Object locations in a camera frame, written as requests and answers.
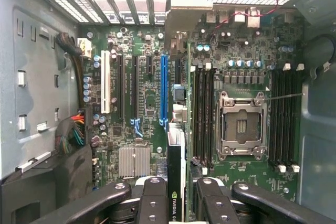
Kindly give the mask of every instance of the blue pcie slot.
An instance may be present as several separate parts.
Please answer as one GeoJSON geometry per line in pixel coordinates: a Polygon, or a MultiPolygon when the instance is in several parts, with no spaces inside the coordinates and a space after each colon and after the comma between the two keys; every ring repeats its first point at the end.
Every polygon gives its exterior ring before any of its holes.
{"type": "Polygon", "coordinates": [[[161,90],[159,124],[167,130],[168,118],[168,56],[161,55],[161,90]]]}

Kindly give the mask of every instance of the pcie slot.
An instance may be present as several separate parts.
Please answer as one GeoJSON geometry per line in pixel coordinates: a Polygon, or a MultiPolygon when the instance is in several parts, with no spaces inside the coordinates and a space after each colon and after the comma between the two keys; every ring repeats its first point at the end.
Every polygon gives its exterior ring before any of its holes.
{"type": "Polygon", "coordinates": [[[119,111],[119,119],[124,120],[124,79],[125,79],[125,66],[124,66],[124,58],[123,55],[119,56],[118,59],[118,74],[119,74],[119,82],[118,82],[118,111],[119,111]]]}
{"type": "Polygon", "coordinates": [[[181,83],[181,73],[182,73],[181,60],[177,59],[175,60],[175,84],[181,83]]]}
{"type": "Polygon", "coordinates": [[[101,113],[110,113],[111,69],[110,52],[101,51],[101,113]]]}
{"type": "Polygon", "coordinates": [[[137,119],[138,112],[138,95],[139,95],[139,59],[137,56],[132,56],[132,82],[131,82],[131,105],[132,118],[137,119]]]}
{"type": "Polygon", "coordinates": [[[147,55],[146,57],[146,71],[147,74],[153,74],[153,57],[151,55],[147,55]]]}
{"type": "Polygon", "coordinates": [[[159,124],[167,129],[168,118],[168,56],[161,56],[161,89],[160,89],[160,119],[159,124]]]}

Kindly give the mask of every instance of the mounting hole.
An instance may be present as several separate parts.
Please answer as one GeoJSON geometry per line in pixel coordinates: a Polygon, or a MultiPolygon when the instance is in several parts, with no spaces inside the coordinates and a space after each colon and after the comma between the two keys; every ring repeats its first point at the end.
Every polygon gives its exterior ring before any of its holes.
{"type": "Polygon", "coordinates": [[[149,219],[150,221],[155,221],[155,215],[149,215],[148,219],[149,219]]]}
{"type": "Polygon", "coordinates": [[[222,215],[221,218],[223,222],[229,221],[229,217],[227,215],[222,215]]]}
{"type": "Polygon", "coordinates": [[[120,32],[125,34],[127,32],[127,28],[126,27],[121,27],[120,32]]]}

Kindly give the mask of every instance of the cable bundle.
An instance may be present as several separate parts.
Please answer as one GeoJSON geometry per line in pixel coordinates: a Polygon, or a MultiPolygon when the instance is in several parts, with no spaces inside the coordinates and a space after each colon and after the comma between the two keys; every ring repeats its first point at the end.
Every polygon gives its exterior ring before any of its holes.
{"type": "Polygon", "coordinates": [[[72,152],[72,145],[84,146],[84,116],[80,113],[62,120],[55,133],[55,148],[58,152],[69,154],[72,152]]]}

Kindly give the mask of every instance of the black pcie slot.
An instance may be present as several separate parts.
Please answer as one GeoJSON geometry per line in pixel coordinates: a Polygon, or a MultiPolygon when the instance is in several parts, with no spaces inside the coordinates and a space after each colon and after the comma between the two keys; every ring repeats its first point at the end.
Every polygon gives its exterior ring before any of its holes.
{"type": "Polygon", "coordinates": [[[124,79],[125,79],[125,66],[124,66],[124,58],[123,55],[119,56],[118,59],[118,74],[119,74],[119,82],[118,82],[118,100],[117,103],[119,105],[119,119],[124,119],[124,79]]]}
{"type": "Polygon", "coordinates": [[[153,57],[151,55],[147,55],[146,57],[146,71],[147,74],[153,74],[153,57]]]}
{"type": "Polygon", "coordinates": [[[139,95],[138,76],[139,76],[139,59],[137,56],[132,56],[131,105],[132,105],[132,118],[134,119],[137,119],[139,115],[139,112],[138,112],[138,95],[139,95]]]}
{"type": "Polygon", "coordinates": [[[182,74],[182,67],[181,67],[181,60],[175,60],[175,83],[181,83],[181,74],[182,74]]]}

